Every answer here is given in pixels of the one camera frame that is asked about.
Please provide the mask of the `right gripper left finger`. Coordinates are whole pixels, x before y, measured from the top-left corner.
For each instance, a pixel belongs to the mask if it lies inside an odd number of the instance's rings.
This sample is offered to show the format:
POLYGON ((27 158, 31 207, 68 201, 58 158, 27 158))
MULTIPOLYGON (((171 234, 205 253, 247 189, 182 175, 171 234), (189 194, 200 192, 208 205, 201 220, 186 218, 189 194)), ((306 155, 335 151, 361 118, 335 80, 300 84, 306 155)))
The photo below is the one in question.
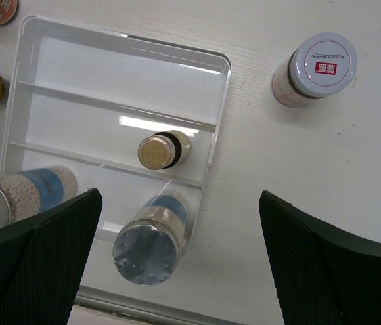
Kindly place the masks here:
POLYGON ((0 228, 0 324, 67 324, 101 211, 93 188, 0 228))

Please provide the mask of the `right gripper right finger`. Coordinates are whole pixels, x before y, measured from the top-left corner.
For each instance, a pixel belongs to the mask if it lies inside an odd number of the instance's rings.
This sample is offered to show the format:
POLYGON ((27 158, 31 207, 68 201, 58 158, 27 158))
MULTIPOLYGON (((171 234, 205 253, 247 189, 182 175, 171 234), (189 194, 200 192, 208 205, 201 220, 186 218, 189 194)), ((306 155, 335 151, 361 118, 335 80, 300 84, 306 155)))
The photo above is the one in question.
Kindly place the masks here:
POLYGON ((266 190, 259 215, 285 324, 381 324, 381 243, 266 190))

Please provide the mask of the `blue-label shaker bottle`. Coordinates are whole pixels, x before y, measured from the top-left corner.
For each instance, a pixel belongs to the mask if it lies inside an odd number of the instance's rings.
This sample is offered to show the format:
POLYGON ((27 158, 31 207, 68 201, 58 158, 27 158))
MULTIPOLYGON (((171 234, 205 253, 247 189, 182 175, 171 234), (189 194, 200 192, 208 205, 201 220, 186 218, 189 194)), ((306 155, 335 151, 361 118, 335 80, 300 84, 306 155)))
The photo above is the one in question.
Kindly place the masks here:
POLYGON ((114 264, 121 276, 139 286, 168 280, 182 256, 187 215, 187 199, 176 190, 163 189, 150 198, 114 242, 114 264))
POLYGON ((0 228, 76 196, 75 174, 62 165, 0 175, 0 228))

